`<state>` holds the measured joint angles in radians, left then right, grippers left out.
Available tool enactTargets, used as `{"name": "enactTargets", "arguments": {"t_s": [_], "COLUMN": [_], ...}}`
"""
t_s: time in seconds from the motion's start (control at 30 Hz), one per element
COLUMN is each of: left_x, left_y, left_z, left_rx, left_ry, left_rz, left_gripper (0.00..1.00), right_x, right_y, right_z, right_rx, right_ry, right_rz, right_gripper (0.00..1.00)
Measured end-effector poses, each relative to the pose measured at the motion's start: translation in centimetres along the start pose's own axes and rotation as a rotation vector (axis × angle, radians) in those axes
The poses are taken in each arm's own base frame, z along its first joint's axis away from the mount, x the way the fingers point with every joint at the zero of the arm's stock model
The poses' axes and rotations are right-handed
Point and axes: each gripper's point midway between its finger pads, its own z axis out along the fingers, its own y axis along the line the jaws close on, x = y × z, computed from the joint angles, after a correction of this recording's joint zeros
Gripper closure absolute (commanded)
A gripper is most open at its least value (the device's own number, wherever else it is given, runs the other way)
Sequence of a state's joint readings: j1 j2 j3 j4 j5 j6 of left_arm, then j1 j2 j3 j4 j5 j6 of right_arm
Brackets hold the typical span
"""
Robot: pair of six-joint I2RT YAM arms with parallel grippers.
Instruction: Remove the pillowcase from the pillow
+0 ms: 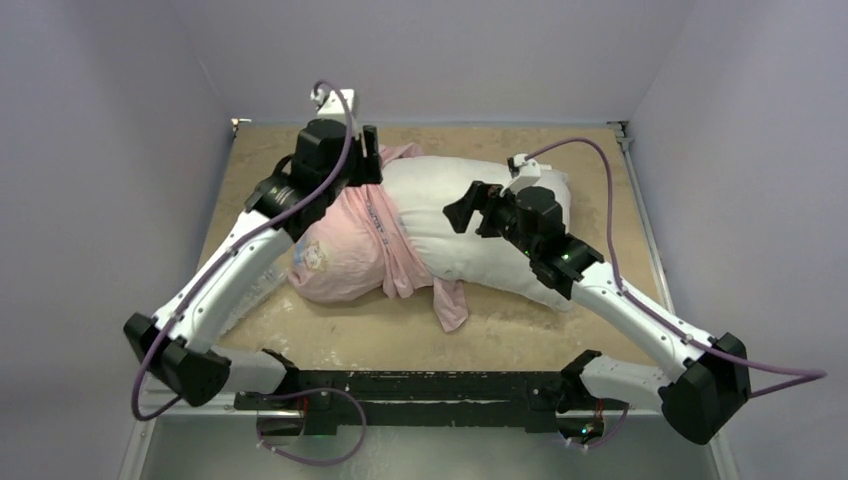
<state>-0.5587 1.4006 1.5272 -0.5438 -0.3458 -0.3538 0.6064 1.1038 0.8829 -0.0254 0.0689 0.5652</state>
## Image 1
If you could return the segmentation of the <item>pink pillow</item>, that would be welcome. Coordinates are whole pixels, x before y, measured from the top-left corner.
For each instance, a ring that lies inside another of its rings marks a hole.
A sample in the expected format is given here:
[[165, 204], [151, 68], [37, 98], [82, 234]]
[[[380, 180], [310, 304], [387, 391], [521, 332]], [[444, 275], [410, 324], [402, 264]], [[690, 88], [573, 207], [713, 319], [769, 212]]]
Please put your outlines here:
[[288, 280], [317, 303], [352, 301], [380, 288], [390, 298], [433, 291], [444, 331], [469, 316], [460, 277], [463, 237], [442, 213], [480, 162], [431, 156], [409, 143], [380, 146], [383, 180], [345, 188], [325, 216], [296, 243]]

